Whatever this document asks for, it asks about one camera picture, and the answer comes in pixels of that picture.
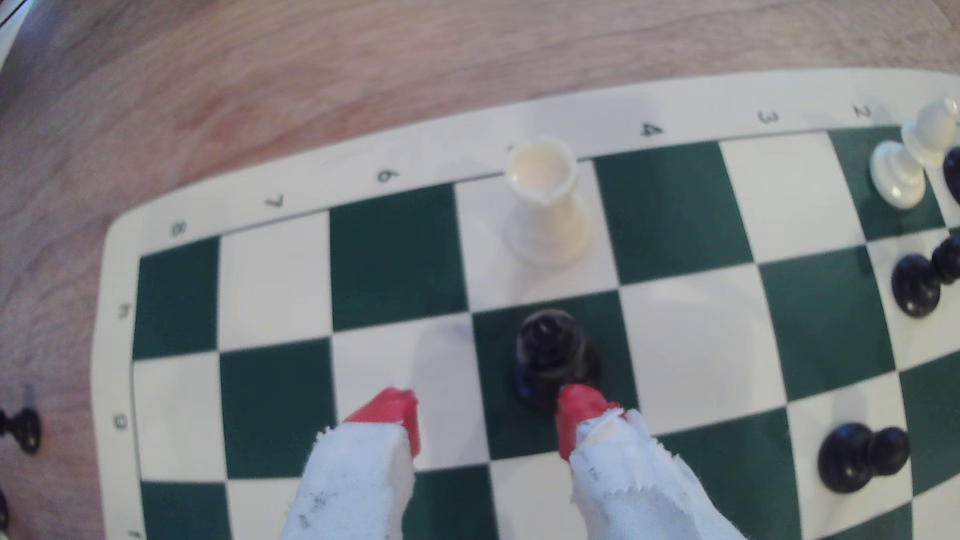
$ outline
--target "green square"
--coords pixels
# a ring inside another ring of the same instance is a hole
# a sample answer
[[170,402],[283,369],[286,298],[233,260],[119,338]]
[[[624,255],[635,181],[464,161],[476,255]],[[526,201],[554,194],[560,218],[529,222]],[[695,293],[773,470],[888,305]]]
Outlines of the green square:
[[230,540],[222,483],[140,482],[143,522],[151,540]]
[[491,459],[557,450],[553,417],[521,401],[513,379],[516,333],[520,324],[546,308],[570,313],[593,339],[603,366],[604,396],[626,408],[639,407],[620,296],[616,291],[474,313],[473,336]]
[[790,401],[893,371],[867,248],[760,266]]
[[403,537],[496,540],[487,466],[417,473],[414,495],[403,514]]
[[899,142],[899,127],[836,130],[829,134],[868,241],[944,226],[944,217],[940,214],[929,180],[926,181],[924,198],[909,210],[891,207],[876,192],[870,178],[870,155],[884,140]]
[[295,478],[337,423],[328,338],[220,354],[227,476]]
[[910,540],[913,538],[913,512],[910,503],[877,516],[858,526],[837,532],[824,540]]
[[960,352],[900,373],[913,493],[960,475]]
[[220,238],[208,238],[140,260],[133,359],[217,348]]
[[786,409],[660,437],[748,538],[798,539],[800,506]]
[[332,209],[330,279],[336,331],[465,311],[453,186]]
[[621,283],[753,260],[716,142],[593,161]]

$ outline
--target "white pawn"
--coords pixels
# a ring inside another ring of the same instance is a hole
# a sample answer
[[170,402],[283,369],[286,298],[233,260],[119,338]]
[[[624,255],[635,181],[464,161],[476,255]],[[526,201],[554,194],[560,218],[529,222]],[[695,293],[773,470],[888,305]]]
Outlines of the white pawn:
[[957,102],[945,97],[924,107],[917,119],[907,120],[900,138],[907,152],[924,167],[939,167],[957,135]]
[[924,107],[917,119],[903,124],[903,144],[884,141],[870,157],[874,186],[890,206],[912,209],[926,191],[924,167],[939,166],[957,130],[957,103],[949,98]]

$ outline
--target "white square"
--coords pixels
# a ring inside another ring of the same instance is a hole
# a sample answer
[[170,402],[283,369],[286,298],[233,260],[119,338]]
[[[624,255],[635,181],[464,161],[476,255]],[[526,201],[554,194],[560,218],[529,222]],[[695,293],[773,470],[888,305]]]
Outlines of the white square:
[[871,430],[906,430],[900,379],[889,373],[787,405],[793,461],[797,472],[804,540],[853,527],[901,506],[913,496],[910,461],[891,477],[876,477],[860,491],[839,495],[817,472],[820,445],[836,427],[859,422]]
[[956,538],[960,530],[960,476],[923,492],[913,500],[913,540]]
[[826,133],[722,141],[720,151],[757,262],[864,242]]
[[227,479],[216,353],[134,362],[133,406],[143,479]]
[[891,280],[894,266],[903,256],[919,253],[930,258],[934,248],[947,238],[946,229],[876,240],[867,245],[874,266],[880,301],[887,317],[897,369],[904,370],[960,349],[960,287],[941,289],[940,304],[923,319],[907,316],[894,299]]
[[457,214],[470,309],[532,304],[617,287],[613,249],[593,163],[580,163],[575,193],[584,202],[590,245],[564,268],[539,268],[516,256],[505,231],[516,196],[504,177],[457,184]]
[[331,349],[338,421],[387,386],[413,388],[418,471],[490,460],[469,313],[337,332]]
[[653,434],[786,403],[754,265],[628,285],[620,300],[640,409]]
[[279,538],[300,479],[247,479],[227,482],[233,540]]
[[498,459],[490,476],[500,540],[587,538],[570,467],[556,452]]
[[330,335],[329,230],[320,212],[223,237],[221,351]]

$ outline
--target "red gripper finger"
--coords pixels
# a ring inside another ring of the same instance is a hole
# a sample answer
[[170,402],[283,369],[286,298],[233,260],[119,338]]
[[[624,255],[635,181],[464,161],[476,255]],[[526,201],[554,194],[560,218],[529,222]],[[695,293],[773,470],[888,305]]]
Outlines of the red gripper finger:
[[389,387],[377,394],[366,405],[356,409],[344,422],[400,424],[410,439],[410,455],[420,453],[420,428],[417,425],[417,396],[413,390]]
[[596,388],[585,384],[568,384],[557,398],[557,438],[560,441],[560,457],[569,459],[577,446],[577,425],[584,420],[596,418],[605,411],[618,408],[617,402],[608,402]]

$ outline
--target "white rook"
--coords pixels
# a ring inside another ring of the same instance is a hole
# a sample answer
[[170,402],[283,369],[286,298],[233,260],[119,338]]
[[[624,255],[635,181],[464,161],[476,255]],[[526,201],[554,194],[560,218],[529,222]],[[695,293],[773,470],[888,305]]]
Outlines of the white rook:
[[517,147],[507,180],[517,198],[507,241],[527,262],[545,267],[569,264],[589,244],[587,211],[574,192],[577,160],[559,140],[542,138]]

